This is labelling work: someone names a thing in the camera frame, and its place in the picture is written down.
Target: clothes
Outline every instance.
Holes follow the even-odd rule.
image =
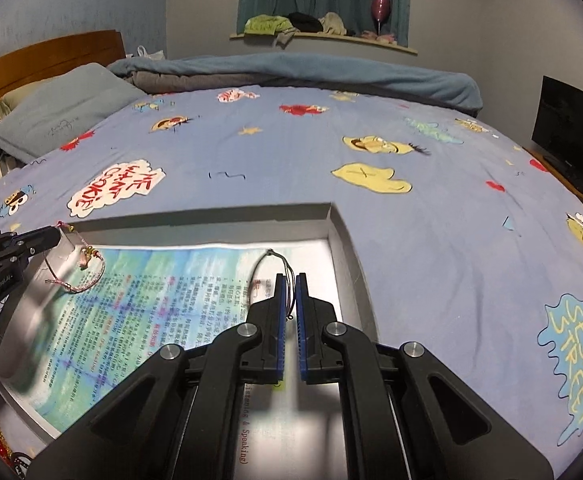
[[[379,43],[396,44],[396,38],[394,37],[393,34],[381,34],[379,36],[378,34],[376,34],[375,32],[372,32],[370,30],[363,30],[363,33],[361,34],[361,38],[363,38],[363,40],[378,41]]]
[[[313,16],[302,12],[287,15],[291,24],[301,32],[323,32],[323,25]]]
[[[288,28],[287,30],[283,30],[282,32],[278,33],[276,36],[276,41],[274,41],[274,46],[280,43],[283,46],[286,46],[293,38],[294,32],[296,32],[296,28]]]
[[[267,34],[273,36],[289,28],[292,28],[292,23],[284,16],[259,14],[248,19],[245,24],[245,34]]]
[[[326,13],[318,21],[323,26],[323,32],[325,34],[335,34],[337,36],[347,35],[347,29],[345,28],[343,20],[335,12]]]

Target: bed sheet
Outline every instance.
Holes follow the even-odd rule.
[[[325,202],[380,342],[422,342],[560,475],[583,447],[583,205],[460,112],[307,88],[152,96],[5,176],[0,229]]]

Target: cable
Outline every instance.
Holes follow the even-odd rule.
[[[294,305],[296,304],[296,284],[294,282],[294,272],[292,266],[290,266],[289,262],[287,261],[287,258],[285,258],[282,254],[277,253],[273,249],[268,249],[267,251],[265,251],[265,253],[260,258],[258,258],[256,263],[254,264],[254,268],[252,269],[251,275],[249,276],[248,301],[249,298],[251,298],[252,285],[254,283],[254,277],[256,276],[258,266],[267,256],[276,256],[277,258],[280,258],[283,261],[285,269],[285,281],[287,283],[287,297],[286,297],[287,319],[293,319],[292,311]]]

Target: charm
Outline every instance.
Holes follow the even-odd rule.
[[[92,254],[94,254],[94,248],[92,246],[83,247],[80,250],[78,256],[78,267],[80,270],[85,270],[88,268],[89,260],[91,260]]]

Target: pillow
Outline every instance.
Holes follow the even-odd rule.
[[[0,122],[0,148],[28,164],[145,96],[97,63],[79,66],[39,86]]]
[[[33,93],[39,86],[44,85],[47,81],[51,81],[52,79],[54,78],[51,77],[41,81],[34,81],[33,83],[19,86],[3,95],[3,97],[0,98],[0,119],[7,117],[7,115],[21,104],[28,95]]]

